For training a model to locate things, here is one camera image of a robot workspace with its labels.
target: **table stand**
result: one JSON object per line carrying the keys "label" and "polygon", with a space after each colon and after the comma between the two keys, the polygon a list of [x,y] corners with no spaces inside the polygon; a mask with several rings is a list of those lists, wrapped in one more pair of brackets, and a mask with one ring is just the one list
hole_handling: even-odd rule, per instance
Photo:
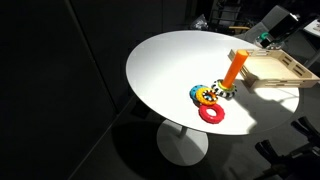
{"label": "table stand", "polygon": [[176,165],[190,166],[203,159],[209,143],[206,133],[165,120],[158,129],[157,144],[167,160]]}

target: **round white table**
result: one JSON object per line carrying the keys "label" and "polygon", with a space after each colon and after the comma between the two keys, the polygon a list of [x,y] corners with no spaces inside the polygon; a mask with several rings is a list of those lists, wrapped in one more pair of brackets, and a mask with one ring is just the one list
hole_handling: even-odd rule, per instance
{"label": "round white table", "polygon": [[129,84],[147,106],[167,118],[158,129],[157,144],[169,161],[181,166],[198,163],[208,150],[206,133],[244,135],[289,120],[299,104],[298,88],[252,91],[244,86],[240,74],[235,80],[236,96],[218,100],[225,111],[219,124],[202,120],[189,96],[193,86],[211,87],[224,78],[231,49],[254,48],[222,34],[177,31],[147,39],[131,52],[126,65]]}

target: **orange cylinder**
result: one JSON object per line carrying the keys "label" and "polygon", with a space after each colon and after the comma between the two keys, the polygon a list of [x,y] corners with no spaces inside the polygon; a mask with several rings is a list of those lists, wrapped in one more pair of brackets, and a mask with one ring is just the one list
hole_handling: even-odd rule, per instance
{"label": "orange cylinder", "polygon": [[249,56],[249,54],[246,50],[238,50],[237,51],[231,65],[229,67],[229,70],[221,83],[221,85],[224,88],[229,89],[232,87],[232,83],[234,82],[237,74],[239,73],[240,69],[242,68],[242,66],[248,56]]}

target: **wooden tray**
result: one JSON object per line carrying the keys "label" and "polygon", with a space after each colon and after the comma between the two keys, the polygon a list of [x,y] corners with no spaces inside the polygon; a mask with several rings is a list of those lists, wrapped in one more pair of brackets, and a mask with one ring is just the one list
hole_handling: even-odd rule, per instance
{"label": "wooden tray", "polygon": [[[245,49],[249,57],[240,73],[250,88],[310,88],[320,78],[282,50]],[[232,61],[235,52],[229,58]]]}

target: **toy ring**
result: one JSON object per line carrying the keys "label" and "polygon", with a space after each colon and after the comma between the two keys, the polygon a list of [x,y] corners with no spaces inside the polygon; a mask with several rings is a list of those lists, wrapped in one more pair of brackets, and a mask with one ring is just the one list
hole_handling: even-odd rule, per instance
{"label": "toy ring", "polygon": [[214,90],[208,87],[202,87],[198,89],[198,91],[196,92],[196,98],[201,104],[207,106],[216,104],[218,101]]}
{"label": "toy ring", "polygon": [[196,85],[190,90],[190,97],[191,97],[192,100],[198,101],[197,98],[196,98],[196,92],[198,91],[198,89],[200,89],[202,87],[206,87],[206,86],[204,86],[204,85]]}
{"label": "toy ring", "polygon": [[[215,116],[210,115],[207,112],[208,109],[214,110],[217,115]],[[201,105],[199,108],[199,115],[203,120],[205,120],[208,123],[218,124],[224,119],[225,113],[220,105],[214,104],[212,106]]]}
{"label": "toy ring", "polygon": [[232,98],[235,96],[237,92],[237,86],[232,84],[232,87],[229,89],[226,89],[221,84],[222,80],[219,79],[217,81],[214,81],[213,85],[211,86],[212,89],[216,92],[217,96],[221,96],[224,98]]}

